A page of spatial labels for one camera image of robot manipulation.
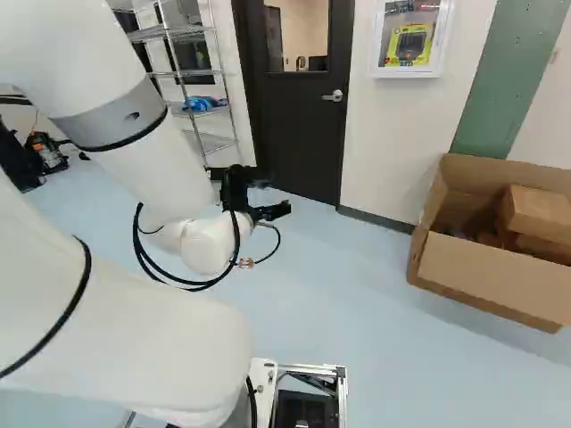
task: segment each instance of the black cable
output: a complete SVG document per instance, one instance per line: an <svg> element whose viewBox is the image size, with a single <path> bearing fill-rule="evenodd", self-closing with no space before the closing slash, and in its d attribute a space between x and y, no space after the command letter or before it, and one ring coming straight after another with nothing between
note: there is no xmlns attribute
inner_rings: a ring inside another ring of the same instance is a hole
<svg viewBox="0 0 571 428"><path fill-rule="evenodd" d="M203 290L211 288L220 280L224 279L236 265L236 261L238 260L238 252L240 252L240 229L238 228L238 220L236 218L236 214L234 211L232 210L230 211L230 217L232 218L232 227L234 229L235 246L234 246L234 254L232 255L232 259L230 260L228 267L224 272L222 272L219 276L215 278L209 279L207 281L191 281L189 279L184 279L178 276L174 276L170 272L167 272L162 267L160 267L146 252L138 236L139 216L141 214L142 209L143 209L143 203L139 203L137 205L137 210L135 211L135 216L133 217L133 248L135 250L135 255L137 256L139 265L141 265L141 268L143 268L144 272L148 274L155 281L164 283L164 281L162 281L156 274L154 274L145 263L148 263L159 274L165 276L171 281L195 287L195 288L183 288L183 290L187 290L189 292L201 292Z"/></svg>
<svg viewBox="0 0 571 428"><path fill-rule="evenodd" d="M253 262L254 265L259 265L261 262L266 261L271 256L276 254L277 249L279 248L279 246L282 243L282 234L279 233L279 229L277 229L277 227L275 227L273 225L269 225L268 223L258 223L258 226L266 227L268 229L274 229L274 231L276 232L276 235L277 235L277 243L276 243L276 246L274 247L274 249L267 256L264 256L261 259L255 260Z"/></svg>
<svg viewBox="0 0 571 428"><path fill-rule="evenodd" d="M248 397L250 398L250 413L252 418L252 428L258 427L258 406L256 405L256 390L253 388L252 379L246 377L246 387L248 388Z"/></svg>
<svg viewBox="0 0 571 428"><path fill-rule="evenodd" d="M62 329L65 323L67 323L67 321L71 317L71 314L78 306L81 297L83 297L83 293L87 288L87 282L89 282L89 275L91 274L91 251L83 241L81 241L79 238L76 239L79 241L81 247L83 248L86 261L83 267L83 273L81 274L81 278L79 279L78 288L73 293L70 303L68 303L67 308L55 321L55 324L52 325L52 327L47 331L44 337L42 337L42 339L40 339L40 341L36 345L34 345L34 347L31 350L26 352L26 354L18 358L7 368L0 370L0 380L2 380L2 378L6 377L7 375L10 375L11 373L15 372L20 367L24 366L31 359L33 359L39 352L41 352L42 349L55 337L55 335L59 333L59 331Z"/></svg>

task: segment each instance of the light blue floor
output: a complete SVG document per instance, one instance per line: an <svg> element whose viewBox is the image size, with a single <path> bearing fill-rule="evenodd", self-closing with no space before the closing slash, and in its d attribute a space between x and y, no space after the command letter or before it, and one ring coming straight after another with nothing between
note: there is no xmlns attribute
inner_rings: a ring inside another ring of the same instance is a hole
<svg viewBox="0 0 571 428"><path fill-rule="evenodd" d="M138 270L136 201L94 164L75 160L27 197L93 251ZM280 251L211 290L249 318L258 356L348 366L352 428L571 425L568 330L539 333L408 285L407 235L279 191L252 193L255 204L283 198L294 213L277 222ZM243 254L262 255L274 239L256 230ZM103 403L0 393L5 428L116 428L122 417Z"/></svg>

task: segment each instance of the shelf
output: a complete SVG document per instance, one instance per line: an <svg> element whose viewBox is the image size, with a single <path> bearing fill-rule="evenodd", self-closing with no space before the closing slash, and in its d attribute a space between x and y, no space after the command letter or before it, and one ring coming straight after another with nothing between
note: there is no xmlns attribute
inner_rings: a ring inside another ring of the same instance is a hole
<svg viewBox="0 0 571 428"><path fill-rule="evenodd" d="M177 78L176 71L151 71L147 73L152 78ZM220 70L182 70L180 74L185 78L189 76L216 76L222 74Z"/></svg>
<svg viewBox="0 0 571 428"><path fill-rule="evenodd" d="M182 108L185 106L184 103L178 103L178 102L174 102L174 101L167 101L167 105L170 108L170 112L172 113L173 116L176 116L178 118L187 118L188 117L188 110L182 110ZM205 116L210 116L211 114L217 114L217 113L223 113L226 111L229 111L229 107L227 105L224 105L222 107L216 107L212 110L208 110L208 111L193 111L194 117L196 119L199 118L203 118Z"/></svg>
<svg viewBox="0 0 571 428"><path fill-rule="evenodd" d="M212 27L204 27L202 25L183 25L180 27L172 27L169 29L169 34L173 40L192 40L196 36L201 36L204 31L212 31ZM127 37L131 43L144 43L153 40L158 40L165 38L167 36L167 30L162 26L153 25L147 29L138 29L137 31L132 31L127 34Z"/></svg>
<svg viewBox="0 0 571 428"><path fill-rule="evenodd" d="M186 139L196 147L196 150L199 150L194 131L183 129L182 132L185 134ZM222 149L227 149L228 147L232 147L236 144L236 140L234 138L215 136L214 134L208 134L206 132L200 132L199 134L203 142L204 154L206 155L213 154Z"/></svg>
<svg viewBox="0 0 571 428"><path fill-rule="evenodd" d="M174 0L161 0L163 4L167 4ZM137 13L154 8L159 3L159 0L107 0L107 4L114 12ZM197 0L200 6L207 6L208 1Z"/></svg>

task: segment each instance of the blue object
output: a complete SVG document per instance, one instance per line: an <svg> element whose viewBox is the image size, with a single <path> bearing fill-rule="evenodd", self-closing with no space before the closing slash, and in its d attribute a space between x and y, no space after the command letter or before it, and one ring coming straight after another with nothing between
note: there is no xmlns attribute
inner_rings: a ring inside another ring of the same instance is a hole
<svg viewBox="0 0 571 428"><path fill-rule="evenodd" d="M190 96L186 99L185 107L183 107L183 110L188 110L189 108L192 111L208 111L212 108L212 106L202 98Z"/></svg>
<svg viewBox="0 0 571 428"><path fill-rule="evenodd" d="M208 111L224 105L228 105L226 98L216 99L212 96L189 96L182 110L186 111L190 108L192 111Z"/></svg>

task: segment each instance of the doorway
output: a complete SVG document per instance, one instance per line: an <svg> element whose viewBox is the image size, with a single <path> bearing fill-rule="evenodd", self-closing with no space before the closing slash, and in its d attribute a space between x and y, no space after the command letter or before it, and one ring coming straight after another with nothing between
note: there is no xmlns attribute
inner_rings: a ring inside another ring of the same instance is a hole
<svg viewBox="0 0 571 428"><path fill-rule="evenodd" d="M338 205L353 0L233 0L258 164L274 186Z"/></svg>

